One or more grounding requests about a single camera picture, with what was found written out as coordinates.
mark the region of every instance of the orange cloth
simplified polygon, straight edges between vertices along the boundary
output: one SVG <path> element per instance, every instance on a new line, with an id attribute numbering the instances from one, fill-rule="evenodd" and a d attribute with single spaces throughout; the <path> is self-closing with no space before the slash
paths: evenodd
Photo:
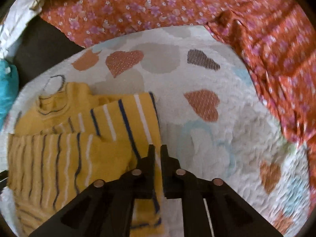
<path id="1" fill-rule="evenodd" d="M 146 29 L 204 24 L 249 0 L 46 0 L 41 17 L 83 47 Z"/>
<path id="2" fill-rule="evenodd" d="M 307 142 L 316 204 L 316 32 L 295 0 L 233 6 L 206 28 L 245 62 L 259 99 L 292 142 Z"/>

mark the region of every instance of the yellow striped shirt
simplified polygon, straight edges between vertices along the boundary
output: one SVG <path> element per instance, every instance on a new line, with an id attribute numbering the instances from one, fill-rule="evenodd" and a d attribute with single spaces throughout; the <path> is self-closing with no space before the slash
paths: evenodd
<path id="1" fill-rule="evenodd" d="M 8 185 L 25 233 L 96 179 L 112 181 L 135 168 L 149 144 L 155 145 L 159 161 L 161 139 L 151 93 L 94 97 L 86 84 L 68 83 L 57 94 L 40 97 L 18 122 L 8 151 Z M 155 194 L 135 202 L 131 236 L 163 230 L 160 162 Z"/>

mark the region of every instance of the quilted bedspread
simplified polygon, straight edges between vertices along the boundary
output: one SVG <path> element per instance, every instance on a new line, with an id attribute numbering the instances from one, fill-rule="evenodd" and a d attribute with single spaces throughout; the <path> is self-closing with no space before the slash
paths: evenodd
<path id="1" fill-rule="evenodd" d="M 108 63 L 118 52 L 123 63 Z M 39 94 L 55 92 L 62 76 L 86 82 L 93 94 L 153 92 L 162 142 L 184 169 L 207 180 L 222 178 L 286 237 L 306 222 L 306 147 L 287 142 L 243 62 L 203 26 L 146 30 L 83 50 L 25 86 L 5 131 L 14 131 Z M 6 189 L 3 200 L 9 194 Z M 161 210 L 166 236 L 183 236 L 181 201 L 165 200 Z"/>

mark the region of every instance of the heart pattern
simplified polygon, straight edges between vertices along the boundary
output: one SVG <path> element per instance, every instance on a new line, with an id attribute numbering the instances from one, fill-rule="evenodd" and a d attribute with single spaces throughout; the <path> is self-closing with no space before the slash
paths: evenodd
<path id="1" fill-rule="evenodd" d="M 270 194 L 281 178 L 281 167 L 279 164 L 262 161 L 260 165 L 261 184 L 267 194 Z"/>
<path id="2" fill-rule="evenodd" d="M 106 65 L 109 68 L 112 76 L 115 78 L 124 71 L 132 68 L 144 58 L 144 53 L 140 50 L 124 52 L 117 51 L 111 53 L 106 58 Z"/>
<path id="3" fill-rule="evenodd" d="M 187 92 L 184 97 L 188 100 L 195 113 L 204 121 L 214 122 L 218 120 L 216 107 L 219 105 L 219 98 L 216 93 L 202 89 L 199 91 Z"/>
<path id="4" fill-rule="evenodd" d="M 213 59 L 208 58 L 204 52 L 197 49 L 188 51 L 188 63 L 202 66 L 206 69 L 219 70 L 221 68 Z"/>
<path id="5" fill-rule="evenodd" d="M 293 223 L 293 218 L 291 216 L 286 217 L 282 211 L 279 211 L 275 221 L 273 222 L 273 226 L 282 233 L 282 235 L 285 235 Z"/>
<path id="6" fill-rule="evenodd" d="M 72 63 L 72 66 L 79 71 L 87 70 L 93 67 L 99 61 L 100 52 L 93 53 L 91 49 L 87 50 L 78 60 Z"/>

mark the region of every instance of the teal fabric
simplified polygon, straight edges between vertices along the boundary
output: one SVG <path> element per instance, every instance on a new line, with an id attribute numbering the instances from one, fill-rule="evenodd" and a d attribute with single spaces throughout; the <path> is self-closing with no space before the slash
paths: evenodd
<path id="1" fill-rule="evenodd" d="M 19 92 L 16 66 L 0 60 L 0 129 Z"/>

